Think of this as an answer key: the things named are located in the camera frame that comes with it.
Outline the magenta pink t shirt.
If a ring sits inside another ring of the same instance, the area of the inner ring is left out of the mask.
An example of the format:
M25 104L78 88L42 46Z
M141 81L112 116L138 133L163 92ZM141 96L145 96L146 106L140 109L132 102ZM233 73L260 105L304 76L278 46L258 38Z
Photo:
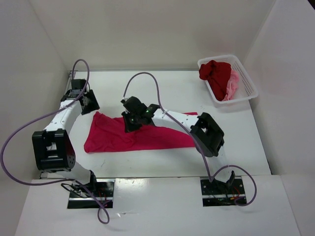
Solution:
M145 125L139 130L126 133L122 117L110 118L100 112L94 114L84 143L86 153L193 147L194 142L188 134L170 128Z

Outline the dark red t shirt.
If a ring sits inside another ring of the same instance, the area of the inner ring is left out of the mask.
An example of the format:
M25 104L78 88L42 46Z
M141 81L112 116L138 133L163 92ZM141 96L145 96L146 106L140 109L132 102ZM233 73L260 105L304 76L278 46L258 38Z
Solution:
M231 65L226 62L211 60L202 64L199 69L199 78L207 81L215 98L223 101L226 96L227 83L231 77Z

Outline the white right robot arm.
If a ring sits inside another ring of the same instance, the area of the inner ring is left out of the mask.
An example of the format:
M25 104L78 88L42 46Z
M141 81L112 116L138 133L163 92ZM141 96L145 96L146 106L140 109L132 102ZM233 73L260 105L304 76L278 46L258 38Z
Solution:
M191 135L197 151L208 158L209 171L215 174L211 178L214 187L223 194L233 188L234 171L230 167L219 171L227 165L223 148L224 132L208 113L188 115L163 110L157 104L146 106L134 96L123 99L121 103L125 108L122 116L126 133L139 130L143 126L155 126Z

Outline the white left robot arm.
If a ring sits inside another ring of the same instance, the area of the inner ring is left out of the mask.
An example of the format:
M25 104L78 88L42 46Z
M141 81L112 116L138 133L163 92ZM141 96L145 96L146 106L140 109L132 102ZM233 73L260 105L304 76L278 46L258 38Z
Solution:
M79 116L99 109L86 79L71 81L71 89L61 98L60 109L42 131L35 131L32 135L36 166L40 171L74 180L77 191L81 190L89 197L94 196L98 191L95 174L76 161L69 137Z

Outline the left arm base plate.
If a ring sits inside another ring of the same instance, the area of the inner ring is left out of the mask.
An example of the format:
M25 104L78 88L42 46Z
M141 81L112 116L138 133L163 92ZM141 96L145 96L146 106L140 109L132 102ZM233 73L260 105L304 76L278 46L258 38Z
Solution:
M97 202L93 199L83 187L77 184L62 183L62 187L69 192L68 209L90 209L99 208ZM99 178L95 183L95 187L86 186L87 189L96 197L96 199L104 204L106 208L113 207L114 196L114 179Z

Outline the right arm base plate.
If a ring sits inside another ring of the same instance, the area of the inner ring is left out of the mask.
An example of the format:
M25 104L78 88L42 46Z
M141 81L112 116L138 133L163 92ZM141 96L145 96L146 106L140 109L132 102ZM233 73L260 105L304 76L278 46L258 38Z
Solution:
M245 189L241 178L236 178L231 188L225 193L219 190L214 183L208 179L200 179L202 203L204 207L235 206L237 203L244 205L247 203Z

